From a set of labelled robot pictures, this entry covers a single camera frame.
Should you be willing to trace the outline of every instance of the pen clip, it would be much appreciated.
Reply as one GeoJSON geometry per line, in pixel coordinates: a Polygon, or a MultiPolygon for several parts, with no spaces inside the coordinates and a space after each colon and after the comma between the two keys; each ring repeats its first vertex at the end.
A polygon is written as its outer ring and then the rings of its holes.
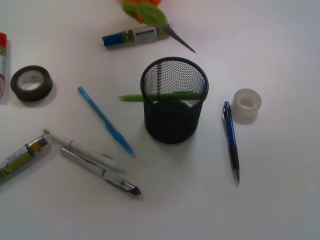
{"type": "Polygon", "coordinates": [[[223,125],[223,129],[224,129],[224,132],[225,132],[225,136],[227,137],[228,136],[228,131],[227,131],[227,126],[226,126],[226,121],[227,119],[225,119],[225,107],[223,107],[222,109],[222,125],[223,125]]]}

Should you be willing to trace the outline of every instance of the pencil holder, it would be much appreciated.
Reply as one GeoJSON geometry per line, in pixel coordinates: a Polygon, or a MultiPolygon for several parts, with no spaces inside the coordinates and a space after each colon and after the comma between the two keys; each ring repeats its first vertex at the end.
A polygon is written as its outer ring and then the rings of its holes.
{"type": "Polygon", "coordinates": [[[197,129],[209,83],[204,71],[181,57],[151,63],[141,77],[144,123],[156,140],[177,144],[197,129]]]}

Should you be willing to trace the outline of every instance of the transparent adhesive tape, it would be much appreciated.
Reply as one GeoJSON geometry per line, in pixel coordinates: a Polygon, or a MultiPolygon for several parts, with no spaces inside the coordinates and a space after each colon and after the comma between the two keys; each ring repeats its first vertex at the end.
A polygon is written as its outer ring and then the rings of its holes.
{"type": "Polygon", "coordinates": [[[248,88],[241,89],[234,95],[231,104],[232,114],[243,118],[254,118],[261,104],[261,97],[256,91],[248,88]]]}

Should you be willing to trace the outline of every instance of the blue ballpoint pen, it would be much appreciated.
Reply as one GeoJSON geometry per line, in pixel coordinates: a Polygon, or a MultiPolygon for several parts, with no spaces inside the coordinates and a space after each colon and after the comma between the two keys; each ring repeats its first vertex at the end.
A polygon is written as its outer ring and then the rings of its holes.
{"type": "Polygon", "coordinates": [[[232,168],[234,170],[238,183],[240,183],[240,168],[239,168],[239,158],[238,158],[235,129],[234,129],[234,123],[233,123],[232,114],[231,114],[231,107],[228,101],[224,102],[222,118],[224,119],[224,123],[225,123],[232,168]]]}
{"type": "Polygon", "coordinates": [[[96,105],[96,103],[91,99],[91,97],[86,93],[86,91],[80,86],[78,87],[79,93],[83,96],[83,98],[88,102],[88,104],[92,107],[92,109],[98,114],[98,116],[102,119],[105,124],[105,128],[109,131],[112,137],[117,140],[118,143],[127,151],[131,157],[135,157],[134,150],[127,143],[125,138],[121,135],[120,132],[112,125],[109,119],[104,115],[104,113],[100,110],[100,108],[96,105]]]}

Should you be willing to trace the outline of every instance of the pen cap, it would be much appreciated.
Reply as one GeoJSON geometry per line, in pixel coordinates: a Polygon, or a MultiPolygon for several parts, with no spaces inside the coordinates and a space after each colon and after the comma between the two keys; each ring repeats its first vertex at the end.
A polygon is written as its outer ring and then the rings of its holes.
{"type": "Polygon", "coordinates": [[[123,44],[124,39],[122,37],[121,32],[108,35],[108,36],[103,36],[102,37],[103,43],[106,47],[116,45],[116,44],[123,44]]]}
{"type": "Polygon", "coordinates": [[[141,77],[144,123],[160,142],[177,144],[197,129],[209,83],[204,71],[181,57],[165,57],[150,64],[141,77]]]}
{"type": "Polygon", "coordinates": [[[7,49],[7,35],[0,32],[0,47],[7,49]]]}
{"type": "Polygon", "coordinates": [[[249,88],[237,91],[231,103],[232,115],[241,118],[255,118],[262,104],[260,95],[249,88]]]}

